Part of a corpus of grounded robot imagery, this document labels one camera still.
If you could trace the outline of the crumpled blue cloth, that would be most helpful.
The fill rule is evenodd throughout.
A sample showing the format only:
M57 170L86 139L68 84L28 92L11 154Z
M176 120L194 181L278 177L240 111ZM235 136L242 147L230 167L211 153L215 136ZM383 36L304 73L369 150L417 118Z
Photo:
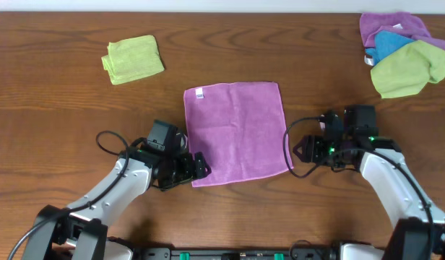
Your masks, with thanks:
M366 49L364 61L369 66L375 66L401 47L413 42L413 39L389 31L381 31L374 38L375 46Z

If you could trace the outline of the pink microfiber cloth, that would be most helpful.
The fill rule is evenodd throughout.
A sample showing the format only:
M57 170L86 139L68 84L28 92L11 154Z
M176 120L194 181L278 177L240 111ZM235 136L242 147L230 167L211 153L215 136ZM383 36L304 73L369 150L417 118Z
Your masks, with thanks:
M219 83L183 94L189 150L202 152L212 172L193 187L268 178L288 171L286 130L275 82Z

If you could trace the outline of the folded light green cloth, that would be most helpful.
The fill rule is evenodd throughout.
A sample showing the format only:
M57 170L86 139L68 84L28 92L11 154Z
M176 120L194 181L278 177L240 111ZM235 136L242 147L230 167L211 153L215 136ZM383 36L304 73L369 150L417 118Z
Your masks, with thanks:
M121 85L165 70L156 39L143 35L108 44L108 54L101 58L112 85Z

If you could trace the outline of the crumpled green cloth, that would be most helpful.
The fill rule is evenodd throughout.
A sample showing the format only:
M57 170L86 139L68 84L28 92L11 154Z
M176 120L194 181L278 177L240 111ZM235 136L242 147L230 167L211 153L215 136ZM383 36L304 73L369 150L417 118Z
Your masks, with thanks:
M371 69L371 81L383 99L417 95L445 78L445 50L416 40L383 58Z

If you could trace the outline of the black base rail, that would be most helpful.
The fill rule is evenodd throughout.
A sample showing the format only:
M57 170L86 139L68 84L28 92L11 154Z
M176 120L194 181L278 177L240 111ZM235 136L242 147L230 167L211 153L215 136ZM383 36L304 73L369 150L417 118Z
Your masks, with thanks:
M337 260L330 248L299 247L288 250L191 250L143 248L133 253L133 260Z

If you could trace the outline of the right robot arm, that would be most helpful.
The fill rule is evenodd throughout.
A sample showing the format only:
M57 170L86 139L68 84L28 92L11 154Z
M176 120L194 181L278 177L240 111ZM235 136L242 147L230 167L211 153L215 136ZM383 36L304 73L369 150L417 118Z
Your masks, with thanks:
M393 227L384 250L362 243L342 243L331 259L445 259L445 212L429 198L411 174L392 139L375 134L349 134L331 139L305 136L293 148L303 163L333 171L346 166L368 181Z

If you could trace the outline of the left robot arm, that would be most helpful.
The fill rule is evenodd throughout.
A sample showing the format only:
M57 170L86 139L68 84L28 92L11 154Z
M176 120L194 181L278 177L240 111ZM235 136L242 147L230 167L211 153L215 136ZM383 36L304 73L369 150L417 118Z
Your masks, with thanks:
M129 147L111 172L82 198L59 209L48 205L19 241L24 259L50 259L52 245L75 247L74 259L131 259L132 249L107 239L108 228L155 181L167 191L210 174L204 155Z

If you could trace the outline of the crumpled purple cloth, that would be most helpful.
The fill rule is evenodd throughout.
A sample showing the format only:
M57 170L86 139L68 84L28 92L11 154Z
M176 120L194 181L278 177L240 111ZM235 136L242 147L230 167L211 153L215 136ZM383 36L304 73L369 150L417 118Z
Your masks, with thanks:
M445 50L445 40L433 38L422 19L409 12L365 12L360 16L359 27L365 48L375 47L376 34L384 30L412 40L422 40Z

